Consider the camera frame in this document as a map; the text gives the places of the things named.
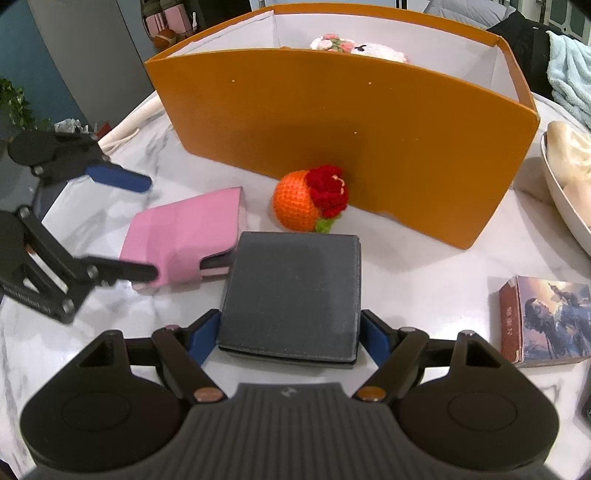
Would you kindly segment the orange crochet ball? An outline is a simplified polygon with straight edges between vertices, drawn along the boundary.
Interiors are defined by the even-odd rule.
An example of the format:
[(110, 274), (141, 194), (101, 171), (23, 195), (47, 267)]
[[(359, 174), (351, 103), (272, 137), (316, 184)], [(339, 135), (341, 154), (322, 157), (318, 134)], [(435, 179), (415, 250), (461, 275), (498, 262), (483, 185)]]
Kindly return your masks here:
[(349, 206), (344, 170), (322, 165), (291, 172), (277, 183), (271, 204), (287, 230), (329, 233)]

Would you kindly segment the dark grey square box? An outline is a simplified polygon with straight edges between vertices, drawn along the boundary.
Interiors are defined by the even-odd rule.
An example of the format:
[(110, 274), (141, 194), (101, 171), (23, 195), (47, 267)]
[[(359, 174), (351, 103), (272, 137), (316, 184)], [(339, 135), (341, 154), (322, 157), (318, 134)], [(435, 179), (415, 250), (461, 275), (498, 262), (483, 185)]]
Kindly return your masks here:
[(361, 269), (355, 235), (242, 233), (226, 285), (218, 346), (276, 361), (355, 364)]

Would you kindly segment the light blue fluffy towel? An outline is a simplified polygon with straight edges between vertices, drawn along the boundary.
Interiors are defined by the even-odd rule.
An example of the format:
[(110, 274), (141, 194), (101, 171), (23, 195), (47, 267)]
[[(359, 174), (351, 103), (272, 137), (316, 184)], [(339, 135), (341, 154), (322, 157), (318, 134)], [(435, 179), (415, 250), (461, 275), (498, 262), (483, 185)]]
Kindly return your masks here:
[(554, 101), (587, 129), (591, 127), (590, 47), (565, 35), (550, 39), (547, 76)]

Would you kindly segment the white plate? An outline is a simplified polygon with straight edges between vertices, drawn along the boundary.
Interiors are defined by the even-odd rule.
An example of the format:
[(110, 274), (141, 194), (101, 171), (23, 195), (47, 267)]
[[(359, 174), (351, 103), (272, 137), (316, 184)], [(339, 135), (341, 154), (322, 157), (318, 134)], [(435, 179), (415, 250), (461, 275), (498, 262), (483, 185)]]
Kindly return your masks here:
[(581, 248), (591, 256), (591, 233), (589, 227), (584, 223), (583, 219), (578, 215), (570, 200), (564, 193), (564, 190), (557, 181), (554, 173), (550, 168), (547, 157), (547, 139), (546, 134), (543, 133), (540, 139), (540, 148), (543, 157), (543, 172), (544, 178), (552, 200), (562, 217), (564, 223), (569, 231), (581, 246)]

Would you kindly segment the orange storage box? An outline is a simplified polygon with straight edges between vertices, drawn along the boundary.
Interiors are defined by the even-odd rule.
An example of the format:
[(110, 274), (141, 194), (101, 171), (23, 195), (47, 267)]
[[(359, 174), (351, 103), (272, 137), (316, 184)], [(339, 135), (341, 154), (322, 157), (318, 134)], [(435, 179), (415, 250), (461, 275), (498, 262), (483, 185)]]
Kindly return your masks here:
[[(329, 33), (410, 62), (311, 50)], [(273, 178), (339, 166), (353, 206), (460, 249), (494, 214), (539, 126), (503, 38), (396, 8), (270, 6), (145, 67), (189, 153)]]

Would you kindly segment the illustrated card box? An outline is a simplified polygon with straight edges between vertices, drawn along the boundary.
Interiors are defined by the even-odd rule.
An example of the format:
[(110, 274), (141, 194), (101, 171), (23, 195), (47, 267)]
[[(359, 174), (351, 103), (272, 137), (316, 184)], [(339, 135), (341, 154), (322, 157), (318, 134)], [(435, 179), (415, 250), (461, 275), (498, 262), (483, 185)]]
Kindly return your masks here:
[(590, 286), (515, 276), (499, 291), (501, 353), (518, 367), (590, 358)]

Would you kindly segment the pink leather wallet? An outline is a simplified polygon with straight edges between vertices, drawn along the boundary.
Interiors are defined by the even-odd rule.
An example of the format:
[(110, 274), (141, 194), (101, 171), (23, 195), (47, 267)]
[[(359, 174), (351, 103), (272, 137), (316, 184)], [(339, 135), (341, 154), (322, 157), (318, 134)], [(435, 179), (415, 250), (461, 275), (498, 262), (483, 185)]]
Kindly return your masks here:
[(242, 188), (208, 192), (135, 215), (120, 259), (158, 269), (155, 280), (133, 282), (136, 291), (199, 282), (228, 274), (245, 227)]

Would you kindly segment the white crochet flower bear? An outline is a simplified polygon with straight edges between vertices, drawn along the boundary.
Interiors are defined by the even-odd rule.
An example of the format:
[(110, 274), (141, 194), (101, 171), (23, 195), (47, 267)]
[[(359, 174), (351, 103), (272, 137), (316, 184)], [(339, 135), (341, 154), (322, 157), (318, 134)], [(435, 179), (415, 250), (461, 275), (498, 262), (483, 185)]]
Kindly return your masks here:
[(340, 35), (334, 33), (315, 38), (311, 41), (310, 48), (315, 51), (346, 53), (398, 63), (410, 62), (405, 53), (389, 46), (378, 43), (358, 43), (351, 39), (342, 38)]

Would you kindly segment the black jacket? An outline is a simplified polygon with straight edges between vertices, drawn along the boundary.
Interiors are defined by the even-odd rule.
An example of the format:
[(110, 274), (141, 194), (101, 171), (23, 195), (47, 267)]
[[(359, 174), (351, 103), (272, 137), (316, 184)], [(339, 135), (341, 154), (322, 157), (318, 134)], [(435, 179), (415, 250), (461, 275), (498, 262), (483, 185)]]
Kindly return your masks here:
[(519, 11), (488, 29), (503, 37), (514, 54), (532, 92), (552, 100), (552, 87), (547, 76), (550, 59), (549, 32), (561, 35), (553, 26), (547, 26), (524, 17)]

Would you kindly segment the grey quilted blanket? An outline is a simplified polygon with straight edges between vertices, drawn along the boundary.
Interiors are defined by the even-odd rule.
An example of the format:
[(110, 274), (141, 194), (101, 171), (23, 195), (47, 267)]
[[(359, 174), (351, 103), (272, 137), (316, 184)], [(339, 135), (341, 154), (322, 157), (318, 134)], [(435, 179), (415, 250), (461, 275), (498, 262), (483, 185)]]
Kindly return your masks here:
[(425, 14), (488, 30), (507, 19), (516, 9), (490, 0), (431, 0)]

